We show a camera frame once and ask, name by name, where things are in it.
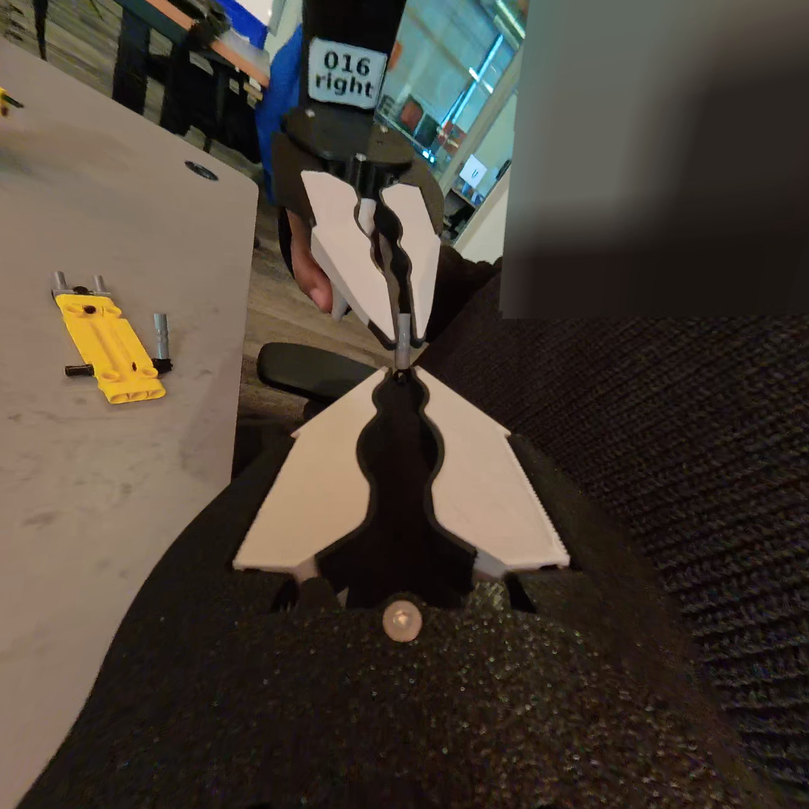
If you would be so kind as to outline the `yellow toy panel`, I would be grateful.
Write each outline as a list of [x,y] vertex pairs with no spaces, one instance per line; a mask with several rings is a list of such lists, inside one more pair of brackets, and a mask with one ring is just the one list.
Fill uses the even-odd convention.
[[66,332],[81,358],[65,366],[65,376],[90,378],[111,405],[153,401],[166,395],[162,376],[154,369],[140,338],[113,301],[104,278],[90,287],[71,286],[64,272],[55,271],[52,297]]

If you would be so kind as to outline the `blue jacket white stripes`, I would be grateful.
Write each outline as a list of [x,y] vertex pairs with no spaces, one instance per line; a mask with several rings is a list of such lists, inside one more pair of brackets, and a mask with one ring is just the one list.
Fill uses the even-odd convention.
[[298,105],[300,63],[303,51],[303,26],[299,24],[287,42],[273,56],[268,86],[255,107],[257,140],[268,203],[276,206],[272,189],[272,137],[281,129],[285,114]]

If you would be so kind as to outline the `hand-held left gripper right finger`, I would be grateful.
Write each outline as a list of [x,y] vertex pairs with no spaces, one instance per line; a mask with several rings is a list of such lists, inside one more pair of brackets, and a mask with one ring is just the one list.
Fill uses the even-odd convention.
[[422,369],[424,415],[442,460],[431,484],[438,524],[476,552],[481,579],[565,569],[571,557],[509,443],[511,432]]

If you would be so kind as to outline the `person's right hand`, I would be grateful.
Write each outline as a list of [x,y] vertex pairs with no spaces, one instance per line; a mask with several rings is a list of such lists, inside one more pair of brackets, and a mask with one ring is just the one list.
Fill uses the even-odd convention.
[[311,227],[297,214],[278,209],[281,256],[298,288],[324,314],[332,313],[333,289],[311,250]]

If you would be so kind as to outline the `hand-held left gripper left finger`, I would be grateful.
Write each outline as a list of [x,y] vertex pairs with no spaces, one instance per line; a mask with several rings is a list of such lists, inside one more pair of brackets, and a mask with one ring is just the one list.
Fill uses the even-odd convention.
[[282,573],[298,583],[319,575],[316,556],[359,528],[370,483],[357,446],[377,414],[376,370],[292,434],[293,445],[237,551],[237,571]]

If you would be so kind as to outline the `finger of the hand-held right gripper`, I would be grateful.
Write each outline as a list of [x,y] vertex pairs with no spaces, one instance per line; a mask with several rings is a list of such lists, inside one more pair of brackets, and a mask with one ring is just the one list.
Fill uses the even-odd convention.
[[411,346],[419,348],[434,307],[441,248],[420,188],[402,183],[383,188],[374,225],[393,336],[396,339],[397,313],[409,312]]
[[323,171],[302,171],[301,178],[314,217],[312,256],[332,286],[332,318],[340,319],[350,309],[377,330],[383,343],[394,345],[388,283],[375,262],[371,240],[357,221],[357,192]]

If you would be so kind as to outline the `black desk wooden edge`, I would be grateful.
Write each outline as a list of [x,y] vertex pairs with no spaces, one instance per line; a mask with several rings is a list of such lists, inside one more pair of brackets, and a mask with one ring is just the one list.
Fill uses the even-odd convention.
[[163,87],[158,124],[204,150],[217,142],[260,162],[255,107],[268,83],[267,25],[239,2],[118,2],[113,100],[143,114],[149,79]]

